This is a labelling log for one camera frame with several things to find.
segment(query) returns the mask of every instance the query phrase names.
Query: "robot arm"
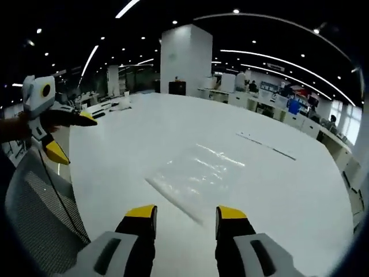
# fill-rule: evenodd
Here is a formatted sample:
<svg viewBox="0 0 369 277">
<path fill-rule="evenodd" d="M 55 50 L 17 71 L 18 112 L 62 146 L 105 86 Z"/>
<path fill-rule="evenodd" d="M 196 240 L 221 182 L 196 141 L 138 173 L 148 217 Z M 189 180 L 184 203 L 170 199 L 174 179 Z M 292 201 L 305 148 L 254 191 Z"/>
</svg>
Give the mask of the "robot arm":
<svg viewBox="0 0 369 277">
<path fill-rule="evenodd" d="M 92 126 L 97 125 L 97 122 L 86 112 L 77 113 L 71 107 L 56 102 L 55 94 L 53 76 L 41 78 L 28 76 L 23 82 L 23 106 L 30 117 L 28 126 L 32 134 L 32 144 L 42 149 L 53 162 L 69 164 L 70 161 L 63 149 L 42 127 L 41 119 L 53 125 L 63 126 Z"/>
</svg>

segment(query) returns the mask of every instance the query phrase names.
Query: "window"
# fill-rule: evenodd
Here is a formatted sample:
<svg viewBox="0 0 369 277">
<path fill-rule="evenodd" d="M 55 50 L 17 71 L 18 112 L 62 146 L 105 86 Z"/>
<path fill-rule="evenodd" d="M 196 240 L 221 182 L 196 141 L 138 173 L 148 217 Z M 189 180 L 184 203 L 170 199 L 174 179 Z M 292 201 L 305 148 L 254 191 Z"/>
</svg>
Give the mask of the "window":
<svg viewBox="0 0 369 277">
<path fill-rule="evenodd" d="M 342 134 L 345 135 L 352 144 L 355 144 L 357 135 L 359 134 L 362 113 L 361 108 L 351 105 L 347 106 Z"/>
<path fill-rule="evenodd" d="M 337 125 L 340 121 L 340 118 L 341 118 L 342 107 L 343 107 L 343 103 L 341 101 L 334 100 L 333 103 L 332 103 L 332 107 L 330 108 L 329 119 L 330 119 L 331 115 L 334 115 L 337 118 L 336 127 L 337 127 Z"/>
</svg>

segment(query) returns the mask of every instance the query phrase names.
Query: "black ceiling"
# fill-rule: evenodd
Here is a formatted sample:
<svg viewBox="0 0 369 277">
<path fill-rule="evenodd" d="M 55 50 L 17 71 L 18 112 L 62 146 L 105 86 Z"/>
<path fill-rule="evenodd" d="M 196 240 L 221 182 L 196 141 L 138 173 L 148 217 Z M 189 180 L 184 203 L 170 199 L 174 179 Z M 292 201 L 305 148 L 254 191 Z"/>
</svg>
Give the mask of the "black ceiling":
<svg viewBox="0 0 369 277">
<path fill-rule="evenodd" d="M 125 64 L 129 60 L 137 63 L 154 58 L 155 67 L 160 68 L 159 38 L 163 31 L 174 27 L 172 22 L 176 20 L 177 26 L 192 23 L 211 33 L 214 39 L 213 57 L 222 61 L 225 68 L 233 66 L 236 70 L 244 70 L 241 63 L 265 67 L 263 62 L 271 62 L 285 67 L 287 72 L 293 71 L 291 76 L 298 80 L 311 85 L 315 82 L 314 87 L 347 103 L 331 86 L 294 66 L 248 54 L 221 53 L 220 50 L 270 55 L 322 76 L 342 90 L 356 105 L 361 105 L 359 75 L 357 72 L 351 73 L 355 66 L 364 68 L 367 60 L 364 52 L 367 43 L 362 32 L 366 26 L 365 17 L 360 6 L 333 7 L 321 1 L 225 3 L 210 0 L 140 0 L 122 18 L 116 19 L 115 16 L 128 2 L 35 0 L 22 5 L 17 1 L 9 3 L 5 16 L 1 18 L 2 103 L 6 104 L 18 97 L 19 88 L 12 87 L 12 83 L 22 83 L 27 74 L 42 76 L 67 69 L 68 74 L 63 75 L 66 83 L 60 82 L 58 85 L 75 88 L 95 45 L 99 45 L 99 48 L 82 82 L 101 74 L 104 70 L 100 70 L 100 67 L 104 69 L 105 63 Z M 197 17 L 211 14 L 232 13 L 234 8 L 238 8 L 241 13 L 283 18 L 310 30 L 326 23 L 320 35 L 338 46 L 349 58 L 320 36 L 278 20 L 231 15 L 194 21 Z M 40 34 L 36 33 L 38 28 L 42 29 Z M 27 44 L 27 40 L 33 41 L 35 46 Z M 69 73 L 72 68 L 77 68 L 74 73 L 78 73 Z"/>
</svg>

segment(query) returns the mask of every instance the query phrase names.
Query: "office worker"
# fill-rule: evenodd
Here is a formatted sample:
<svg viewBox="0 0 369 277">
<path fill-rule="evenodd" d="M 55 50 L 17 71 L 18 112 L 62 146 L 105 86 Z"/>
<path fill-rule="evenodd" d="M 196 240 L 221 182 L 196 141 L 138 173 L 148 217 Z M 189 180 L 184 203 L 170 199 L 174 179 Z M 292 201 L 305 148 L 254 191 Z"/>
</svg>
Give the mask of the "office worker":
<svg viewBox="0 0 369 277">
<path fill-rule="evenodd" d="M 337 118 L 334 115 L 330 116 L 330 120 L 322 119 L 321 125 L 328 130 L 336 129 L 336 120 Z"/>
<path fill-rule="evenodd" d="M 258 92 L 258 88 L 256 86 L 255 81 L 253 81 L 250 85 L 248 85 L 248 88 L 251 92 Z"/>
<path fill-rule="evenodd" d="M 236 91 L 246 91 L 245 86 L 246 75 L 243 71 L 239 72 L 236 76 Z"/>
</svg>

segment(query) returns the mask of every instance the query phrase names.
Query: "person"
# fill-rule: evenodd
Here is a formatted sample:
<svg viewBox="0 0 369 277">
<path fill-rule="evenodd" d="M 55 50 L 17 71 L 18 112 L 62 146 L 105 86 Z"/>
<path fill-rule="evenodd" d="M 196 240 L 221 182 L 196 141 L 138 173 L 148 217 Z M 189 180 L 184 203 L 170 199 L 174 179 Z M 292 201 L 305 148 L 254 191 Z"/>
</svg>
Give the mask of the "person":
<svg viewBox="0 0 369 277">
<path fill-rule="evenodd" d="M 248 88 L 251 92 L 258 92 L 258 87 L 256 86 L 255 80 L 248 85 Z"/>
<path fill-rule="evenodd" d="M 245 81 L 246 81 L 246 74 L 243 71 L 241 71 L 236 76 L 236 91 L 242 91 L 242 92 L 246 91 Z"/>
<path fill-rule="evenodd" d="M 312 106 L 310 108 L 310 111 L 307 114 L 307 117 L 309 117 L 311 120 L 313 120 L 315 123 L 320 123 L 320 116 L 319 114 L 317 114 L 317 112 L 315 111 L 315 106 Z"/>
<path fill-rule="evenodd" d="M 333 131 L 332 133 L 336 133 L 337 129 L 336 129 L 336 116 L 331 115 L 330 116 L 330 120 L 326 120 L 326 119 L 322 119 L 321 125 L 325 128 L 327 128 L 330 131 Z"/>
</svg>

